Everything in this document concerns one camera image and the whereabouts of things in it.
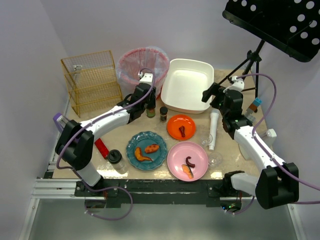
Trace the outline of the green yellow-capped sauce bottle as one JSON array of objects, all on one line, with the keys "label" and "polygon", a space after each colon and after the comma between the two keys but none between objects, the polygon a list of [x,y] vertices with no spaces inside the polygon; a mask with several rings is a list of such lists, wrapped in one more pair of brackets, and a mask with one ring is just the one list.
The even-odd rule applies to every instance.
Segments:
[{"label": "green yellow-capped sauce bottle", "polygon": [[156,108],[155,107],[148,107],[146,109],[146,115],[148,118],[153,118],[156,115]]}]

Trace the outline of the dark spice jar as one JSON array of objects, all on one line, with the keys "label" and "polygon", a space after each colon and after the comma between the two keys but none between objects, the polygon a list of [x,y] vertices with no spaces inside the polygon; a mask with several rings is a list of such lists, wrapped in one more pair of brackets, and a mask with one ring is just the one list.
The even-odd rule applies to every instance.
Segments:
[{"label": "dark spice jar", "polygon": [[165,106],[162,106],[159,109],[159,112],[160,112],[160,121],[161,122],[166,122],[167,121],[168,108],[165,107]]}]

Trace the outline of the clear black-lidded shaker jar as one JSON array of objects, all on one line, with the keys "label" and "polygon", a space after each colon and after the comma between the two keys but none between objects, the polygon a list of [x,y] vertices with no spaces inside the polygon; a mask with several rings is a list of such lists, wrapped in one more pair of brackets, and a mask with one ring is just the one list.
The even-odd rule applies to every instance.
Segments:
[{"label": "clear black-lidded shaker jar", "polygon": [[127,172],[126,163],[123,160],[123,156],[119,150],[110,150],[107,155],[107,160],[118,173],[125,174]]}]

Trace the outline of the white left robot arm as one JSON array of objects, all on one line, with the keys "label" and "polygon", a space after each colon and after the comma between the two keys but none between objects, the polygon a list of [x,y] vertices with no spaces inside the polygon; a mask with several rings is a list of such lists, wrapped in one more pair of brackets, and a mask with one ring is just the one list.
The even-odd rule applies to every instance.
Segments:
[{"label": "white left robot arm", "polygon": [[93,146],[97,139],[112,130],[127,125],[148,107],[156,104],[155,73],[149,68],[139,72],[139,84],[133,94],[117,103],[111,110],[82,123],[68,120],[55,146],[58,160],[64,160],[73,172],[88,186],[94,187],[102,181],[91,162]]}]

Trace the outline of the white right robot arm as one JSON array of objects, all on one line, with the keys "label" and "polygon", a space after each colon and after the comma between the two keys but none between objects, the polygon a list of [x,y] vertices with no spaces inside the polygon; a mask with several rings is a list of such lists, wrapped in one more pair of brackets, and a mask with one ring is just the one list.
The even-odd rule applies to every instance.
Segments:
[{"label": "white right robot arm", "polygon": [[255,177],[237,170],[228,172],[222,179],[219,193],[223,196],[235,191],[256,197],[260,206],[270,209],[299,200],[299,169],[294,163],[286,163],[272,152],[254,130],[253,124],[242,114],[243,94],[213,83],[202,93],[202,101],[214,99],[210,105],[222,116],[222,126],[254,161],[260,171]]}]

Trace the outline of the white microphone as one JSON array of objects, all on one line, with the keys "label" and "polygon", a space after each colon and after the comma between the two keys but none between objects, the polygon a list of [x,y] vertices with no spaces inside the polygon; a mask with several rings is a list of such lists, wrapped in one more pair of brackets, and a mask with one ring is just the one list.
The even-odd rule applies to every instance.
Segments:
[{"label": "white microphone", "polygon": [[210,113],[210,130],[209,130],[209,134],[212,136],[212,141],[208,145],[208,149],[210,151],[214,151],[215,150],[219,117],[220,117],[219,110],[216,109],[216,108],[213,108],[211,113]]}]

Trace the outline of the toy block stack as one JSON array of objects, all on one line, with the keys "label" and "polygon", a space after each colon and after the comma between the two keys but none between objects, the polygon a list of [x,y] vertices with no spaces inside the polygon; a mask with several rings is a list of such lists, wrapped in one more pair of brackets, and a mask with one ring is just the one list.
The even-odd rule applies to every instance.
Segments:
[{"label": "toy block stack", "polygon": [[246,109],[244,116],[251,122],[254,123],[256,121],[256,118],[254,116],[254,113],[258,111],[258,107],[261,105],[262,101],[256,97],[254,101],[249,105],[249,107]]}]

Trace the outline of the white rectangular basin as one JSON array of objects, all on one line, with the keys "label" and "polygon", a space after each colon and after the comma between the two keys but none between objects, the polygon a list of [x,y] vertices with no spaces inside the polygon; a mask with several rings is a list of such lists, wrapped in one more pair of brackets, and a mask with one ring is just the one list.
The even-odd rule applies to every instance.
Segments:
[{"label": "white rectangular basin", "polygon": [[215,70],[209,63],[176,58],[170,61],[160,98],[173,111],[201,114],[210,107],[202,102],[203,91],[214,83]]}]

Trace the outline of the teal ornate plate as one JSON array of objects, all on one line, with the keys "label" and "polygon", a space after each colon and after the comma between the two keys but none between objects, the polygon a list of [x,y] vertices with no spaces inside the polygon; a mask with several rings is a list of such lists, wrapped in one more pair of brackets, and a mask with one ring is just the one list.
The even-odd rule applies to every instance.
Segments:
[{"label": "teal ornate plate", "polygon": [[134,135],[126,146],[126,156],[130,164],[141,171],[151,171],[160,167],[167,153],[165,140],[152,131]]}]

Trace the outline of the orange fried food piece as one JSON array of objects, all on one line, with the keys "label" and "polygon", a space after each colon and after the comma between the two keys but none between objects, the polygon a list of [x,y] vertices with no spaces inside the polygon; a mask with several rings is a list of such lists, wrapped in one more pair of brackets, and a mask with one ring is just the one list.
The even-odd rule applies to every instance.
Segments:
[{"label": "orange fried food piece", "polygon": [[151,144],[148,145],[145,149],[144,152],[146,154],[152,154],[158,151],[158,149],[160,148],[160,146],[158,144]]}]

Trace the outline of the orange plate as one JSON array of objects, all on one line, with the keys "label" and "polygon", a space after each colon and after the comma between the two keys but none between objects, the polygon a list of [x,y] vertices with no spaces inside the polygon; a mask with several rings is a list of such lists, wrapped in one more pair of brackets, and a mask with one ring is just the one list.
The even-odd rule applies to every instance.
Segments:
[{"label": "orange plate", "polygon": [[179,141],[185,141],[196,133],[196,124],[193,119],[184,114],[172,116],[166,126],[168,134]]}]

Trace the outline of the dark red meat piece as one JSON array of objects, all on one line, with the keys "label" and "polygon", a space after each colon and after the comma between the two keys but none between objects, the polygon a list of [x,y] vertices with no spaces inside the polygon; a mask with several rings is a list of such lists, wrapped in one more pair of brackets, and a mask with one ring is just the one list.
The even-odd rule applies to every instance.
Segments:
[{"label": "dark red meat piece", "polygon": [[181,127],[179,127],[179,132],[180,132],[182,138],[186,137],[185,127],[183,125]]}]

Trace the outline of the clear glass cup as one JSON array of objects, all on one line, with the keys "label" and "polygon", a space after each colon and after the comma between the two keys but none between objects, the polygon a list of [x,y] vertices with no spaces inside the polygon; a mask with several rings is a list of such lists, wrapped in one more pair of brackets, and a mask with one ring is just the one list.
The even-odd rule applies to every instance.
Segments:
[{"label": "clear glass cup", "polygon": [[208,146],[212,143],[213,137],[210,133],[204,133],[200,137],[200,144],[202,146]]}]

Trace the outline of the fried chicken wing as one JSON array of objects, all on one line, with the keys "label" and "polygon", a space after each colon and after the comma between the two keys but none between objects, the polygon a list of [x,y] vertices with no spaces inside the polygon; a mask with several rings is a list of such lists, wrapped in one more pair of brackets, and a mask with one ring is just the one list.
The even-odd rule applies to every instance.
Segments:
[{"label": "fried chicken wing", "polygon": [[150,157],[144,156],[142,154],[142,150],[140,147],[137,147],[134,151],[134,156],[139,162],[144,162],[144,161],[153,161]]}]

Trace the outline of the red glitter microphone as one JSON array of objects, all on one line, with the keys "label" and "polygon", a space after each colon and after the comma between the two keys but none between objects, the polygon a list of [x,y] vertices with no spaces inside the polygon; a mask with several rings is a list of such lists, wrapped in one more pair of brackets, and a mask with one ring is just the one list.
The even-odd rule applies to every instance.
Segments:
[{"label": "red glitter microphone", "polygon": [[106,147],[106,145],[104,144],[104,142],[98,138],[95,142],[94,142],[94,145],[96,146],[96,148],[98,149],[98,151],[100,152],[101,156],[104,158],[104,159],[107,159],[108,157],[108,154],[109,154],[109,150],[108,148]]}]

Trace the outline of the pink plate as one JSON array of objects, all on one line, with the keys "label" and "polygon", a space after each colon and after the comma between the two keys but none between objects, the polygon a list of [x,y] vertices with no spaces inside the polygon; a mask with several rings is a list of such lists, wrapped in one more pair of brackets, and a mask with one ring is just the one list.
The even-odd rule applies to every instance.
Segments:
[{"label": "pink plate", "polygon": [[[189,179],[183,172],[182,165],[188,165],[191,168],[193,179]],[[169,150],[167,166],[170,173],[177,179],[184,182],[197,181],[208,170],[208,155],[200,145],[194,142],[180,142]]]}]

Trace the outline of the salmon slice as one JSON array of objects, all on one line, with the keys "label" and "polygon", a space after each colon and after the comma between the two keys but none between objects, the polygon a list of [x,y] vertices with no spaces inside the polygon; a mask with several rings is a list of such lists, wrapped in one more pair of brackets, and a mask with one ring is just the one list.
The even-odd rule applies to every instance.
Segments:
[{"label": "salmon slice", "polygon": [[193,178],[194,178],[194,175],[193,175],[193,173],[192,173],[192,170],[191,170],[191,168],[190,168],[188,165],[182,164],[181,167],[182,167],[182,171],[187,175],[187,177],[188,177],[189,179],[193,179]]}]

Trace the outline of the black music stand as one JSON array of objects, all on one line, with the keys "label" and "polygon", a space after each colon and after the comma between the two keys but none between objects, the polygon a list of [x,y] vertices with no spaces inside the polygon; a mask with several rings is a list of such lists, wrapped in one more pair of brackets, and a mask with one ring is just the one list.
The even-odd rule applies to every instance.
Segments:
[{"label": "black music stand", "polygon": [[222,16],[261,41],[246,62],[258,61],[264,43],[299,62],[311,61],[320,51],[318,0],[229,0]]}]

